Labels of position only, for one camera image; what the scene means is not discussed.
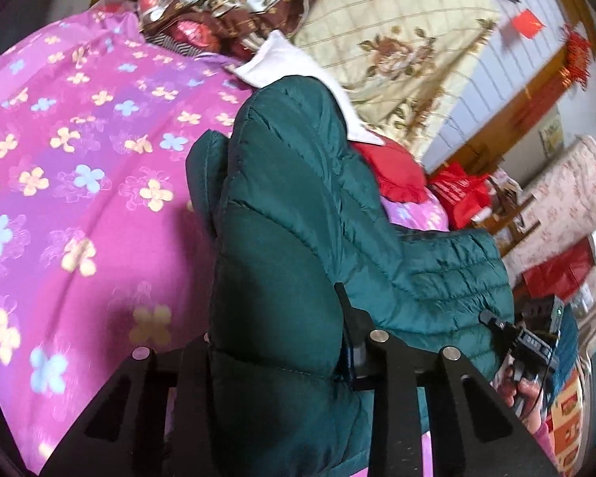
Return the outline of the person right hand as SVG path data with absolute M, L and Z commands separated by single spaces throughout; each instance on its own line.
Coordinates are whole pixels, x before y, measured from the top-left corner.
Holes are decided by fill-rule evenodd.
M 535 434 L 544 422 L 543 419 L 543 391 L 536 382 L 522 378 L 513 380 L 513 365 L 504 370 L 501 383 L 496 387 L 499 396 L 508 407 L 513 407 L 517 398 L 523 398 L 523 408 L 520 419 L 525 428 Z

